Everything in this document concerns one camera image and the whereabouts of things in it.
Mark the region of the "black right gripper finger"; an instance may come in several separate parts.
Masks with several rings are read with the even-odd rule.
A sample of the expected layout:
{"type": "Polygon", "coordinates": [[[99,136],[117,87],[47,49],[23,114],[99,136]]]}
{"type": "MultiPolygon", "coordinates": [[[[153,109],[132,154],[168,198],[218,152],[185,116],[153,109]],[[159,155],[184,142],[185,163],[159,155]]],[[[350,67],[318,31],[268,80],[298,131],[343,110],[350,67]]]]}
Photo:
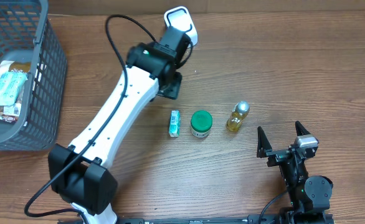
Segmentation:
{"type": "Polygon", "coordinates": [[[267,157],[267,154],[272,151],[272,147],[261,126],[257,128],[257,134],[258,134],[257,157],[267,157]]]}
{"type": "Polygon", "coordinates": [[[310,132],[299,121],[295,121],[295,129],[297,136],[304,136],[310,134],[310,132]]]}

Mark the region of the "yellow Vim dish soap bottle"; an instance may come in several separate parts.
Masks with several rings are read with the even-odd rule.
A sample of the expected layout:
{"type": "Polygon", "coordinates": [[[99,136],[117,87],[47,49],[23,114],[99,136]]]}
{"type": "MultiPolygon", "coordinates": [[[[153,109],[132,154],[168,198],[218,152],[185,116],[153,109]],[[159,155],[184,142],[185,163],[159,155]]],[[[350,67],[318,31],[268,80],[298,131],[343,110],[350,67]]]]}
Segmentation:
{"type": "Polygon", "coordinates": [[[240,129],[243,120],[247,117],[249,112],[250,112],[250,105],[248,102],[246,101],[238,102],[234,106],[230,118],[226,122],[226,128],[229,131],[237,132],[240,129]]]}

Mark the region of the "green lid white jar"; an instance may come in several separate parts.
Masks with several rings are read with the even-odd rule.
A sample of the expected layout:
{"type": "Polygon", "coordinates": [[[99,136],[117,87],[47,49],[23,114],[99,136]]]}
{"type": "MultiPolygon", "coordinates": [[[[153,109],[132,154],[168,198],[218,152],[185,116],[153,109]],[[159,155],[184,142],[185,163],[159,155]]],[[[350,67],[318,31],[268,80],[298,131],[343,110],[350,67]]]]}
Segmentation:
{"type": "Polygon", "coordinates": [[[212,116],[205,110],[196,111],[191,117],[191,133],[197,138],[206,138],[212,127],[212,116]]]}

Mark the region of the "green Kleenex tissue pack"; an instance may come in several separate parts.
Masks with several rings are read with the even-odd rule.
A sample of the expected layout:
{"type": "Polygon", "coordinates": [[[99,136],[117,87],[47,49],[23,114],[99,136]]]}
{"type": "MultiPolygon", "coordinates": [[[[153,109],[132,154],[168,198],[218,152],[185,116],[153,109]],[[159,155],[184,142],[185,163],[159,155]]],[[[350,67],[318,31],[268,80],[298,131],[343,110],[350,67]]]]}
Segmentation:
{"type": "Polygon", "coordinates": [[[172,110],[169,119],[169,135],[172,138],[179,137],[181,125],[181,115],[179,110],[172,110]]]}

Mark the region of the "colourful snack packet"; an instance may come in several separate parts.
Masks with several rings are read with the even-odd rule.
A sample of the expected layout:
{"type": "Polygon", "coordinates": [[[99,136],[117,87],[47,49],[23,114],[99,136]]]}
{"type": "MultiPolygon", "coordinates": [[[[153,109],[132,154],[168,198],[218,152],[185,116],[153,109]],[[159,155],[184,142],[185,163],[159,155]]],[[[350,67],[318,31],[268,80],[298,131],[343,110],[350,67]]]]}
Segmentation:
{"type": "Polygon", "coordinates": [[[0,108],[0,121],[7,123],[16,122],[19,119],[21,113],[21,104],[16,103],[12,106],[4,106],[0,108]]]}

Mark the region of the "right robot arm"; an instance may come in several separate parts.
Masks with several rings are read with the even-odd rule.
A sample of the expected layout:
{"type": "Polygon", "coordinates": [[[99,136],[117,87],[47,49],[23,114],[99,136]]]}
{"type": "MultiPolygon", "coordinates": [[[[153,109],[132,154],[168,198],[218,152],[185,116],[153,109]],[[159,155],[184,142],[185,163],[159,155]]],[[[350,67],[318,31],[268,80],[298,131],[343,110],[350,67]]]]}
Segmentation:
{"type": "Polygon", "coordinates": [[[296,138],[286,149],[274,151],[262,127],[257,128],[257,157],[267,158],[269,167],[278,166],[286,189],[263,208],[258,223],[333,224],[330,208],[333,182],[322,175],[310,176],[305,161],[315,156],[319,140],[299,121],[295,122],[296,138]],[[273,218],[265,218],[267,209],[285,194],[290,206],[281,208],[273,218]]]}

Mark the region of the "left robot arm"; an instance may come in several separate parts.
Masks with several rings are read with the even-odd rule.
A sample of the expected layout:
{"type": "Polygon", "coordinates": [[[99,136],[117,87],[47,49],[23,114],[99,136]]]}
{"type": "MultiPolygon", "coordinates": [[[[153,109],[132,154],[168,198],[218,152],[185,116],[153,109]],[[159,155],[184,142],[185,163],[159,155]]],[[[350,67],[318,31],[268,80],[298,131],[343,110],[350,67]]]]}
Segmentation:
{"type": "Polygon", "coordinates": [[[132,47],[117,86],[94,119],[68,147],[57,144],[50,151],[51,188],[83,223],[116,223],[111,201],[117,181],[109,171],[116,152],[151,100],[178,97],[182,76],[177,70],[197,41],[194,27],[169,26],[160,41],[132,47]]]}

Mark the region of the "white barcode scanner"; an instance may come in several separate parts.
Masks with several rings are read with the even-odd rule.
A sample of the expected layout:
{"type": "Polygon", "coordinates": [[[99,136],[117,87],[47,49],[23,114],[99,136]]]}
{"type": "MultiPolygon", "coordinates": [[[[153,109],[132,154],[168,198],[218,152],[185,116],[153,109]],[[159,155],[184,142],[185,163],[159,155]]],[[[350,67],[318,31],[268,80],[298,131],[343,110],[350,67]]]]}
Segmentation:
{"type": "Polygon", "coordinates": [[[167,27],[174,27],[184,31],[192,41],[193,46],[198,43],[198,34],[188,9],[184,6],[172,8],[164,13],[167,27]]]}

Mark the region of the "grey plastic mesh basket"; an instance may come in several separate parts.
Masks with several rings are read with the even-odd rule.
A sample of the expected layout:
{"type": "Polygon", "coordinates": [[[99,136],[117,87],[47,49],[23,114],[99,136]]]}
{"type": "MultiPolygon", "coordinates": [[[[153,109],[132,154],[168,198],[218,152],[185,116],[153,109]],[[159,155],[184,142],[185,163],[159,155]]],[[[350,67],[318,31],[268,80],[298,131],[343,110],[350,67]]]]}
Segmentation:
{"type": "Polygon", "coordinates": [[[67,59],[48,10],[46,0],[0,1],[0,64],[31,65],[19,119],[0,121],[0,151],[40,151],[56,142],[67,59]]]}

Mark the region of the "green wet wipes pack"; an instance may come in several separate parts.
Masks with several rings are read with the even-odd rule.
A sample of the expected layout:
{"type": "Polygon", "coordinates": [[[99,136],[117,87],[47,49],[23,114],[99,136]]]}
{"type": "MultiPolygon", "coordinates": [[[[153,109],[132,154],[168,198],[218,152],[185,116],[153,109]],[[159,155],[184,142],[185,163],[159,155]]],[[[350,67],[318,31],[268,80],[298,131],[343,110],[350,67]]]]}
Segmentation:
{"type": "Polygon", "coordinates": [[[24,72],[3,73],[0,77],[0,106],[13,105],[26,81],[27,74],[24,72]]]}

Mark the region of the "brown Pantree bag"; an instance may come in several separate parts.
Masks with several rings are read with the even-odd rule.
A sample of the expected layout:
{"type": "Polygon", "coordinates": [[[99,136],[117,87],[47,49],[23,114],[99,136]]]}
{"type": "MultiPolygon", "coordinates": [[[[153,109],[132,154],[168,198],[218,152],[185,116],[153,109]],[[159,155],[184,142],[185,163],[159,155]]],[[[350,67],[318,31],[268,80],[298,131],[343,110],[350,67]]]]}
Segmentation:
{"type": "Polygon", "coordinates": [[[22,71],[24,73],[27,73],[27,72],[29,72],[30,68],[31,68],[30,62],[22,63],[22,62],[10,61],[10,60],[3,60],[0,63],[0,78],[3,73],[11,72],[13,70],[22,71]]]}

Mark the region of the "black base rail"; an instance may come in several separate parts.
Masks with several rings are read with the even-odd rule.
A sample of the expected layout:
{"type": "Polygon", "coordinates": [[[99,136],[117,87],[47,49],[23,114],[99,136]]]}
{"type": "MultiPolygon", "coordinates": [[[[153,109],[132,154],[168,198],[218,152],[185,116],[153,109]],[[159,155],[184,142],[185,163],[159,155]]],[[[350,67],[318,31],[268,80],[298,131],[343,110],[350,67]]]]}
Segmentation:
{"type": "MultiPolygon", "coordinates": [[[[116,224],[258,224],[259,215],[249,215],[245,218],[209,218],[209,219],[157,219],[157,220],[145,220],[142,218],[121,218],[116,221],[116,224]]],[[[59,220],[58,224],[83,224],[82,220],[59,220]]],[[[264,215],[261,223],[276,224],[279,222],[276,215],[264,215]]],[[[305,221],[304,218],[299,218],[295,223],[323,223],[320,219],[309,218],[305,221]]],[[[334,220],[332,215],[326,215],[327,224],[333,224],[334,220]]]]}

